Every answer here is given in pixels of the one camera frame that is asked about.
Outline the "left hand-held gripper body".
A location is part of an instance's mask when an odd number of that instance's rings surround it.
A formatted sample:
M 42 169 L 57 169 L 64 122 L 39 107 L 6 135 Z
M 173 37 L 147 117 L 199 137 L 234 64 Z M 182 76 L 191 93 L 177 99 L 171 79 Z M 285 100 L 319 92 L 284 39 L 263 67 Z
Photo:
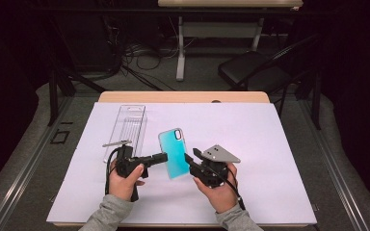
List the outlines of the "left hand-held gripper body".
M 132 156 L 133 147 L 131 141 L 117 141 L 104 144 L 104 147 L 117 146 L 109 155 L 106 167 L 105 193 L 109 193 L 109 174 L 115 169 L 119 176 L 127 177 L 142 161 Z

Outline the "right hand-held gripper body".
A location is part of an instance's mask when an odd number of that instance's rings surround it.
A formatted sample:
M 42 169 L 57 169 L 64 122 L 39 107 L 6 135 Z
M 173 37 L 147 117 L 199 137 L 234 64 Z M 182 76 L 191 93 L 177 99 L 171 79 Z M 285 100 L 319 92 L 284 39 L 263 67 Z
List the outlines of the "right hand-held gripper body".
M 190 174 L 197 177 L 205 186 L 217 188 L 228 176 L 228 163 L 240 163 L 241 160 L 218 144 L 201 151 L 202 159 L 198 164 L 189 166 Z

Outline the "phone case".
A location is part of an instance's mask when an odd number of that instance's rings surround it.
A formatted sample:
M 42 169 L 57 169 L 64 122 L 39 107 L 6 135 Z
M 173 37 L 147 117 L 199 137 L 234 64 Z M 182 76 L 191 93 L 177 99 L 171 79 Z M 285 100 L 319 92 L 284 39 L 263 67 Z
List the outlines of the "phone case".
M 189 172 L 189 165 L 185 160 L 187 154 L 183 132 L 180 128 L 174 128 L 158 135 L 161 151 L 166 153 L 168 160 L 166 167 L 171 179 L 177 178 Z

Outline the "clear plastic box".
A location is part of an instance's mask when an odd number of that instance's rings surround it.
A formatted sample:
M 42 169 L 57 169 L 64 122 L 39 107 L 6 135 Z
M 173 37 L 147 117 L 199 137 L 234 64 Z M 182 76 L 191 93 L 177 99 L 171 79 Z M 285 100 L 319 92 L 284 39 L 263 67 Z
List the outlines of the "clear plastic box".
M 119 141 L 128 141 L 133 148 L 132 156 L 142 154 L 147 116 L 145 105 L 121 105 L 110 139 L 103 145 L 105 154 L 103 162 L 108 161 L 111 152 L 119 147 Z

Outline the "person's left hand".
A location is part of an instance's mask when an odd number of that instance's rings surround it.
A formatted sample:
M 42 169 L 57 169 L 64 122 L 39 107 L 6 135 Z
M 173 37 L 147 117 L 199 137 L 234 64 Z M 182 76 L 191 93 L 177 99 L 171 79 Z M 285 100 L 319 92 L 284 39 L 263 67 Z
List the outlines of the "person's left hand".
M 142 186 L 145 183 L 141 180 L 143 171 L 144 166 L 138 165 L 127 177 L 121 177 L 113 169 L 109 174 L 109 194 L 130 201 L 135 187 Z

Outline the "person's right hand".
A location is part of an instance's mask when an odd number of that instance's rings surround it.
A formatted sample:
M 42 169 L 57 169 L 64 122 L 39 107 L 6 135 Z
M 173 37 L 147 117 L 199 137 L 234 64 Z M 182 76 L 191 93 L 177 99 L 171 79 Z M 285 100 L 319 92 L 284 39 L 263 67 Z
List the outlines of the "person's right hand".
M 233 188 L 237 188 L 237 183 L 235 180 L 237 168 L 233 163 L 228 163 L 227 167 L 228 183 L 224 183 L 217 188 L 211 189 L 206 187 L 197 177 L 194 178 L 194 182 L 196 183 L 198 189 L 208 198 L 210 204 L 218 214 L 230 210 L 238 203 L 237 194 L 233 190 Z

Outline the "white board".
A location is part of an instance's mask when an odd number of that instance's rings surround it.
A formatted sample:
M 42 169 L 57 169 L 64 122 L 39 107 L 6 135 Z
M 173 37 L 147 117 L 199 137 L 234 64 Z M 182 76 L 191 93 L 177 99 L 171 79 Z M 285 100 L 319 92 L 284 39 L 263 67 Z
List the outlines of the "white board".
M 65 180 L 47 217 L 56 225 L 83 223 L 104 195 L 106 143 L 118 103 L 94 105 Z M 179 128 L 189 149 L 218 144 L 239 158 L 238 191 L 260 225 L 316 223 L 275 107 L 270 103 L 148 103 L 142 153 L 159 152 L 160 133 Z M 214 226 L 206 197 L 189 174 L 171 179 L 165 165 L 149 169 L 126 226 Z

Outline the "wooden table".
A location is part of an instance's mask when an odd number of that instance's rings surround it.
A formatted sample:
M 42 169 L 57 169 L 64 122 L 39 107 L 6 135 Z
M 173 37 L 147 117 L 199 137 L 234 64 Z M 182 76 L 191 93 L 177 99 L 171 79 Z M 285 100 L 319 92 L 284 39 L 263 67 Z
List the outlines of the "wooden table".
M 188 148 L 219 144 L 240 158 L 239 192 L 261 226 L 316 223 L 278 113 L 263 92 L 107 91 L 94 104 L 63 184 L 47 217 L 58 226 L 80 225 L 104 195 L 105 148 L 121 105 L 145 105 L 143 155 L 159 152 L 159 133 L 183 132 Z

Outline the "black folding chair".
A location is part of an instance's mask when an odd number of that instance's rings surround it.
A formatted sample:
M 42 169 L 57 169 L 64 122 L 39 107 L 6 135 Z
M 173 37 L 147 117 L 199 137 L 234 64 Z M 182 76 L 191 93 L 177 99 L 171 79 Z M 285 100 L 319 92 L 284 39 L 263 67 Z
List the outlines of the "black folding chair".
M 320 41 L 319 34 L 295 42 L 273 56 L 249 51 L 218 66 L 219 76 L 230 90 L 264 91 L 268 95 L 282 91 L 277 113 L 282 114 L 288 87 L 315 69 L 311 53 Z

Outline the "black metal stand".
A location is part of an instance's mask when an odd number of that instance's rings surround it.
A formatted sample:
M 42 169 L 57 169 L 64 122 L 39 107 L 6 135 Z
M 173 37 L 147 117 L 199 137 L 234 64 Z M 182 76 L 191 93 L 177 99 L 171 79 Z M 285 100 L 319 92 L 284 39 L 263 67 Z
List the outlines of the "black metal stand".
M 86 77 L 83 77 L 77 72 L 72 71 L 71 69 L 65 67 L 57 68 L 51 73 L 51 77 L 49 78 L 49 101 L 50 101 L 50 120 L 48 122 L 49 126 L 53 125 L 59 116 L 58 90 L 61 90 L 61 92 L 66 97 L 72 97 L 75 95 L 76 89 L 72 85 L 73 80 L 76 80 L 97 92 L 105 91 L 103 87 L 92 82 Z

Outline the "white legged desk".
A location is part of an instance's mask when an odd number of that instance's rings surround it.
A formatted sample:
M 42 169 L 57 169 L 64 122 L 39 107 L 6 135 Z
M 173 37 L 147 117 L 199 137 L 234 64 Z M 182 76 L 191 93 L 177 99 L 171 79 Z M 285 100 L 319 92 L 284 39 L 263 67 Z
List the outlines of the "white legged desk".
M 204 10 L 297 10 L 303 5 L 303 0 L 158 0 L 158 6 L 163 8 L 204 9 Z M 185 71 L 185 45 L 184 39 L 190 38 L 251 38 L 251 49 L 255 51 L 260 40 L 263 28 L 263 17 L 254 22 L 230 22 L 225 20 L 190 22 L 178 17 L 178 60 L 176 80 L 184 80 Z

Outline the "aluminium floor rail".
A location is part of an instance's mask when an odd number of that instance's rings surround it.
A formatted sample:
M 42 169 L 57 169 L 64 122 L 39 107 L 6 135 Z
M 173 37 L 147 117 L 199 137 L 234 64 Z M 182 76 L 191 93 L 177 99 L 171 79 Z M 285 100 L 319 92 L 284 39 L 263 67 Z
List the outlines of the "aluminium floor rail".
M 42 158 L 44 148 L 54 137 L 57 126 L 61 123 L 72 100 L 72 97 L 66 97 L 61 101 L 58 117 L 51 126 L 47 126 L 43 121 L 47 110 L 43 108 L 43 103 L 41 103 L 30 127 L 1 170 L 0 231 L 26 190 Z
M 310 127 L 312 136 L 314 137 L 321 151 L 323 162 L 327 168 L 330 179 L 338 193 L 340 201 L 346 211 L 346 214 L 354 228 L 354 231 L 370 231 L 357 203 L 353 193 L 345 181 L 343 174 L 334 159 L 333 152 L 329 143 L 324 136 L 322 130 L 319 130 L 314 124 L 311 117 L 311 107 L 307 101 L 300 101 L 299 105 L 304 113 L 305 121 Z

